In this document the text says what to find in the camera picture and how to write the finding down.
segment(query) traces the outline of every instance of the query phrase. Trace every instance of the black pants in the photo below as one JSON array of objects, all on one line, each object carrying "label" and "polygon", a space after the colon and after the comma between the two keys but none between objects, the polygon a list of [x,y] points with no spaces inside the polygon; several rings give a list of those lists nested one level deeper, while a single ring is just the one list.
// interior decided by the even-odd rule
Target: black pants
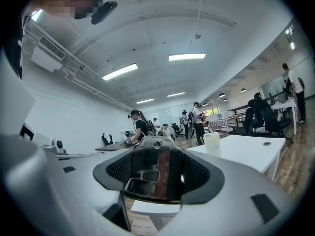
[{"label": "black pants", "polygon": [[185,127],[185,137],[186,139],[188,139],[188,129],[189,129],[188,124],[184,124],[184,127]]},{"label": "black pants", "polygon": [[198,145],[203,145],[203,135],[205,134],[205,130],[203,129],[203,125],[202,123],[196,123],[195,124],[195,130],[196,130],[196,136],[197,136],[197,142]]},{"label": "black pants", "polygon": [[299,107],[299,111],[301,114],[301,120],[305,120],[305,100],[304,100],[304,91],[296,94],[297,98],[297,106]]}]

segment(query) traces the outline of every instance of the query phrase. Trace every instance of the vent grille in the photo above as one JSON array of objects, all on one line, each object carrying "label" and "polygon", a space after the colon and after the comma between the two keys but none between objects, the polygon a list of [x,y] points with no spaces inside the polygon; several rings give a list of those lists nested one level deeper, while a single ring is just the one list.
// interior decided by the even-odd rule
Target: vent grille
[{"label": "vent grille", "polygon": [[55,44],[53,44],[45,36],[42,36],[39,40],[39,43],[46,47],[50,52],[52,52],[60,60],[64,59],[65,53],[61,51]]}]

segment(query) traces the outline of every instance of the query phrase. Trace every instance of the headset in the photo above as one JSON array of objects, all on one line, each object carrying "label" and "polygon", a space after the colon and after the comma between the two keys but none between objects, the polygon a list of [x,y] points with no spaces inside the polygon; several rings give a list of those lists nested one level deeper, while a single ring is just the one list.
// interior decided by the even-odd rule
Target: headset
[{"label": "headset", "polygon": [[75,19],[83,19],[91,15],[91,23],[97,25],[103,22],[107,16],[117,7],[117,2],[108,1],[103,3],[103,0],[93,0],[92,7],[82,8],[83,12],[75,13]]}]

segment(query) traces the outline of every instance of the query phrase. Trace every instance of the table leg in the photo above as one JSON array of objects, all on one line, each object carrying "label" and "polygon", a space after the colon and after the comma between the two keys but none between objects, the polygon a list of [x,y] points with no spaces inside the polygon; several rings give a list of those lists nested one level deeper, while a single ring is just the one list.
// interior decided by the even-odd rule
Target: table leg
[{"label": "table leg", "polygon": [[160,231],[165,226],[162,220],[162,217],[160,216],[149,216],[149,217],[158,231]]},{"label": "table leg", "polygon": [[277,167],[278,167],[278,163],[279,163],[279,158],[280,158],[280,153],[277,155],[277,157],[275,158],[275,160],[271,163],[271,165],[269,166],[268,169],[268,178],[273,181],[275,176],[276,176],[276,172],[277,172]]},{"label": "table leg", "polygon": [[292,107],[292,113],[293,113],[293,134],[296,135],[296,119],[297,119],[296,108]]}]

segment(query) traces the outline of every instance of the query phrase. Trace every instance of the white table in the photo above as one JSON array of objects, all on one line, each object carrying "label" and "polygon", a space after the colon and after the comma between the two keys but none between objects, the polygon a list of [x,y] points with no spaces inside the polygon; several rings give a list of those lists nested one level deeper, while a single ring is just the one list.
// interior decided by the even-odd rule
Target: white table
[{"label": "white table", "polygon": [[271,106],[271,109],[283,109],[283,108],[292,108],[293,113],[293,133],[296,135],[296,123],[297,123],[297,113],[296,113],[296,103],[294,99],[290,99],[285,103],[277,102]]},{"label": "white table", "polygon": [[[285,138],[230,135],[220,139],[221,158],[245,164],[261,173],[269,168],[268,178],[273,180],[284,143]],[[206,153],[204,145],[187,150]],[[135,201],[131,208],[132,213],[149,216],[158,231],[164,226],[161,217],[175,216],[179,210],[180,205],[160,205],[142,201]]]}]

